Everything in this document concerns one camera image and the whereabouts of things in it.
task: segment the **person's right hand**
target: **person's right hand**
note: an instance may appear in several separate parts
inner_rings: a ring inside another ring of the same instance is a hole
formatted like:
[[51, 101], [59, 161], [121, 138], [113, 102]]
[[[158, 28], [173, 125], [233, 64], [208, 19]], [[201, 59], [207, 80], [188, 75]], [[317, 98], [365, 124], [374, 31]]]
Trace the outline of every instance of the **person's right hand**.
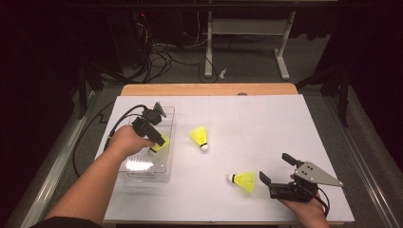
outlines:
[[126, 157], [140, 152], [144, 147], [151, 147], [154, 144], [137, 135], [132, 126], [125, 125], [115, 132], [107, 150], [119, 153], [123, 161]]
[[284, 199], [279, 199], [279, 201], [294, 212], [299, 223], [303, 227], [329, 227], [329, 223], [323, 212], [322, 204], [320, 204], [320, 202], [315, 198], [311, 199], [309, 202], [296, 202]]

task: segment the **black cable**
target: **black cable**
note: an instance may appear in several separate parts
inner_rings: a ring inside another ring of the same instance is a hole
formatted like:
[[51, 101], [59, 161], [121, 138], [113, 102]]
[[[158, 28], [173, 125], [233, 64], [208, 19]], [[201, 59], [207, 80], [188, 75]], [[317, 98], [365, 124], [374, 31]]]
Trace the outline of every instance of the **black cable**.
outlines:
[[142, 64], [142, 67], [139, 69], [139, 71], [133, 73], [132, 75], [128, 76], [128, 79], [134, 79], [142, 76], [145, 72], [147, 71], [147, 62], [144, 61]]
[[71, 161], [72, 161], [72, 164], [73, 164], [74, 173], [76, 174], [77, 178], [80, 178], [80, 174], [79, 174], [79, 172], [78, 172], [78, 170], [77, 170], [77, 165], [76, 165], [76, 162], [75, 162], [75, 155], [76, 155], [77, 146], [78, 146], [78, 144], [80, 143], [80, 140], [81, 140], [81, 139], [83, 138], [83, 136], [86, 134], [86, 131], [89, 129], [89, 127], [90, 127], [91, 124], [95, 121], [95, 119], [96, 119], [97, 117], [101, 117], [101, 120], [99, 121], [100, 124], [106, 124], [106, 123], [107, 123], [107, 122], [103, 121], [104, 114], [101, 114], [101, 113], [102, 113], [103, 111], [105, 111], [110, 105], [114, 104], [115, 101], [113, 101], [113, 102], [107, 104], [105, 107], [103, 107], [103, 108], [91, 119], [91, 121], [89, 121], [89, 123], [88, 123], [88, 125], [86, 126], [86, 128], [81, 132], [81, 134], [80, 134], [80, 136], [79, 136], [79, 138], [78, 138], [78, 140], [77, 140], [77, 143], [75, 143], [75, 145], [74, 145], [74, 147], [73, 147]]
[[[165, 58], [164, 56], [163, 56], [163, 54], [166, 54], [166, 53], [154, 53], [154, 57], [155, 57], [155, 55], [158, 55], [158, 56], [160, 56], [160, 58], [154, 58], [152, 61], [151, 61], [151, 65], [153, 66], [153, 67], [155, 67], [155, 68], [162, 68], [162, 67], [166, 67], [166, 66], [168, 66], [168, 65], [170, 65], [171, 64], [171, 60], [170, 59], [167, 59], [167, 58]], [[154, 65], [154, 62], [156, 62], [156, 61], [161, 61], [161, 60], [163, 60], [163, 65], [162, 66], [158, 66], [158, 65]]]
[[[157, 50], [157, 49], [155, 49], [156, 47], [162, 47], [163, 49]], [[168, 49], [168, 44], [167, 43], [165, 43], [165, 46], [163, 46], [161, 44], [157, 44], [157, 45], [153, 46], [153, 51], [150, 52], [150, 53], [164, 53], [165, 51], [167, 51], [167, 49]]]
[[187, 63], [184, 63], [184, 62], [181, 62], [181, 61], [178, 61], [178, 60], [174, 59], [174, 58], [172, 57], [172, 55], [169, 54], [168, 47], [166, 47], [166, 55], [172, 60], [172, 62], [181, 64], [181, 65], [185, 65], [185, 66], [191, 66], [191, 67], [193, 67], [193, 66], [198, 66], [198, 67], [200, 68], [201, 63], [187, 64]]
[[329, 201], [329, 198], [327, 197], [326, 193], [321, 188], [318, 188], [318, 189], [320, 190], [320, 192], [323, 193], [323, 196], [325, 196], [325, 198], [326, 198], [326, 200], [328, 202], [328, 206], [327, 206], [328, 210], [327, 210], [327, 212], [325, 211], [325, 216], [327, 217], [327, 215], [328, 215], [328, 213], [330, 211], [330, 201]]
[[166, 64], [166, 66], [163, 66], [160, 70], [160, 72], [154, 76], [150, 76], [149, 79], [146, 81], [146, 83], [150, 83], [153, 79], [156, 79], [158, 77], [163, 76], [170, 68], [172, 67], [171, 64]]
[[127, 110], [127, 112], [115, 123], [115, 125], [112, 127], [112, 129], [110, 130], [110, 132], [109, 132], [109, 135], [107, 136], [107, 140], [106, 140], [106, 143], [105, 143], [105, 146], [104, 146], [104, 151], [107, 149], [107, 147], [108, 147], [108, 145], [109, 145], [109, 141], [110, 141], [110, 139], [113, 137], [113, 135], [115, 134], [115, 131], [116, 131], [116, 128], [118, 127], [118, 125], [125, 119], [125, 118], [127, 118], [129, 115], [129, 113], [131, 112], [131, 111], [133, 111], [134, 109], [136, 109], [136, 108], [138, 108], [138, 107], [142, 107], [144, 110], [147, 110], [148, 108], [145, 106], [145, 105], [143, 105], [143, 104], [138, 104], [138, 105], [135, 105], [135, 106], [133, 106], [133, 107], [131, 107], [130, 109], [128, 109]]
[[257, 40], [252, 40], [252, 39], [246, 39], [246, 38], [241, 38], [241, 36], [243, 35], [225, 35], [225, 36], [229, 36], [229, 39], [235, 40], [235, 41], [246, 41], [246, 42], [251, 42], [251, 43], [257, 43], [257, 42], [261, 42], [265, 39], [271, 38], [272, 36], [269, 35], [265, 35]]
[[211, 65], [211, 67], [213, 68], [213, 72], [214, 72], [214, 75], [216, 75], [216, 79], [215, 79], [213, 82], [206, 82], [206, 81], [204, 81], [204, 80], [202, 79], [202, 77], [199, 75], [199, 80], [200, 80], [202, 83], [204, 83], [204, 84], [207, 84], [207, 83], [213, 84], [213, 83], [215, 83], [215, 82], [219, 79], [219, 74], [217, 73], [216, 68], [214, 67], [213, 63], [211, 63], [211, 61], [208, 60], [207, 56], [205, 56], [205, 59], [207, 60], [207, 62], [208, 62], [208, 63]]
[[96, 63], [90, 62], [89, 65], [91, 67], [93, 67], [95, 70], [97, 70], [98, 72], [106, 73], [109, 76], [111, 76], [111, 77], [117, 79], [118, 81], [124, 83], [125, 85], [135, 83], [135, 82], [131, 81], [130, 79], [126, 78], [125, 76], [123, 76], [122, 74], [116, 73], [116, 72], [114, 72], [114, 71], [112, 71], [112, 70], [110, 70], [110, 69], [108, 69], [106, 67], [100, 66], [100, 65], [98, 65]]
[[313, 194], [311, 191], [309, 191], [308, 189], [306, 189], [304, 186], [302, 186], [302, 185], [300, 185], [300, 184], [298, 184], [297, 186], [300, 187], [300, 189], [302, 189], [304, 192], [308, 193], [308, 194], [311, 195], [313, 198], [315, 198], [315, 200], [317, 200], [318, 202], [320, 202], [320, 204], [322, 204], [322, 206], [325, 208], [325, 212], [324, 212], [325, 217], [327, 217], [327, 215], [329, 214], [330, 206], [329, 206], [329, 205], [326, 205], [326, 203], [325, 203], [321, 198], [319, 198], [317, 195]]
[[220, 37], [220, 38], [223, 38], [225, 40], [228, 40], [229, 45], [228, 45], [228, 47], [215, 47], [215, 46], [211, 45], [211, 48], [218, 49], [218, 50], [229, 50], [232, 47], [232, 40], [231, 40], [230, 37], [228, 37], [226, 35], [215, 35], [214, 37]]
[[147, 73], [145, 74], [143, 80], [142, 80], [142, 84], [145, 84], [145, 82], [147, 81], [147, 79], [149, 79], [150, 74], [151, 74], [151, 60], [149, 55], [146, 56], [146, 62], [148, 64], [148, 68], [147, 68]]

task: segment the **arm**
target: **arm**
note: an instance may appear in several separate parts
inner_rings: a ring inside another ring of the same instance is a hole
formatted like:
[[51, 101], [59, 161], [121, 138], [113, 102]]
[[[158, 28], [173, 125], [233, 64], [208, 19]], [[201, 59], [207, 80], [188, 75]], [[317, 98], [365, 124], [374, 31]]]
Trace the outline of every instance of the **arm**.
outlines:
[[153, 145], [153, 142], [139, 137], [131, 126], [121, 127], [106, 151], [68, 189], [46, 219], [71, 217], [102, 224], [121, 163], [127, 156]]

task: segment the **transparent plastic box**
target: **transparent plastic box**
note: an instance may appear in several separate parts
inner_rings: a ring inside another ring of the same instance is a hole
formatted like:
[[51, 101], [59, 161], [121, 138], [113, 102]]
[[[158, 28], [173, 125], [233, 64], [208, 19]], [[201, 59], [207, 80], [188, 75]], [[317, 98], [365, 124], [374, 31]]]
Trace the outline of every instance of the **transparent plastic box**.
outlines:
[[[166, 136], [170, 143], [157, 152], [144, 148], [139, 153], [129, 156], [122, 162], [119, 169], [119, 178], [124, 181], [168, 182], [170, 178], [171, 161], [173, 153], [173, 136], [175, 135], [175, 108], [163, 107], [166, 118], [158, 123], [155, 129]], [[131, 124], [137, 118], [133, 115], [129, 119]]]

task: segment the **yellow shuttlecock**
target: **yellow shuttlecock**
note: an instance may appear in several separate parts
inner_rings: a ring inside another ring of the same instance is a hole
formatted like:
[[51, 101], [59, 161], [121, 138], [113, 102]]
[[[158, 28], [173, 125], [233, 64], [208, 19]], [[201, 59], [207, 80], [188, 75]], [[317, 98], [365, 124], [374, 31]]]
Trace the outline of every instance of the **yellow shuttlecock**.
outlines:
[[165, 143], [163, 145], [158, 145], [155, 143], [153, 147], [150, 147], [150, 150], [153, 151], [154, 153], [157, 153], [157, 151], [169, 145], [169, 138], [166, 137], [165, 135], [161, 135], [161, 137], [165, 140]]
[[202, 151], [208, 150], [207, 130], [205, 126], [199, 126], [190, 132], [190, 137], [201, 147]]
[[247, 192], [252, 193], [255, 189], [255, 176], [255, 172], [233, 174], [228, 176], [228, 181], [233, 182]]

